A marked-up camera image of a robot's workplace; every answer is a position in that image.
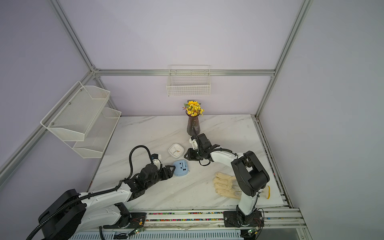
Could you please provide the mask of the light blue alarm clock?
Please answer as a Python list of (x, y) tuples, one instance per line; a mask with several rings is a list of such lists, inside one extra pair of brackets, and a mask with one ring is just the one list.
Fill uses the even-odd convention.
[(174, 176), (185, 176), (189, 172), (189, 167), (186, 160), (178, 160), (173, 163), (175, 167)]

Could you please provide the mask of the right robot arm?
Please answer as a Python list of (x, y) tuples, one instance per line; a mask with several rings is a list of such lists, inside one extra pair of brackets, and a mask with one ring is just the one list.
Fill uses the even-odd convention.
[(256, 210), (258, 197), (270, 181), (270, 176), (252, 151), (235, 153), (229, 149), (212, 145), (205, 134), (192, 136), (192, 145), (184, 155), (188, 161), (209, 161), (232, 168), (234, 175), (215, 173), (215, 192), (226, 198), (239, 199), (237, 212), (248, 217)]

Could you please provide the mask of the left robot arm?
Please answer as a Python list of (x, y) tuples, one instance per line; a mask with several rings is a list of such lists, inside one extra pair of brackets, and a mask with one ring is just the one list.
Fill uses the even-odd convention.
[(170, 179), (175, 169), (173, 165), (148, 164), (111, 189), (91, 193), (68, 190), (39, 216), (37, 228), (46, 240), (68, 240), (78, 232), (96, 227), (126, 227), (131, 216), (125, 203), (141, 197), (156, 183)]

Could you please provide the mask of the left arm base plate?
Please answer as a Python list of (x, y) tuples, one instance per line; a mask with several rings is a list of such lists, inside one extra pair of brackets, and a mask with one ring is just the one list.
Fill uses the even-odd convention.
[(121, 214), (121, 217), (114, 225), (104, 225), (104, 229), (135, 229), (140, 227), (140, 223), (144, 224), (147, 217), (145, 212), (129, 212)]

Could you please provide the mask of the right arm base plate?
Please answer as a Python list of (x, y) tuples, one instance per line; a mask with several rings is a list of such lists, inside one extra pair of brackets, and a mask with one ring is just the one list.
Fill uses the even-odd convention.
[(261, 211), (254, 211), (249, 215), (244, 215), (241, 211), (224, 211), (225, 227), (263, 227), (264, 218)]

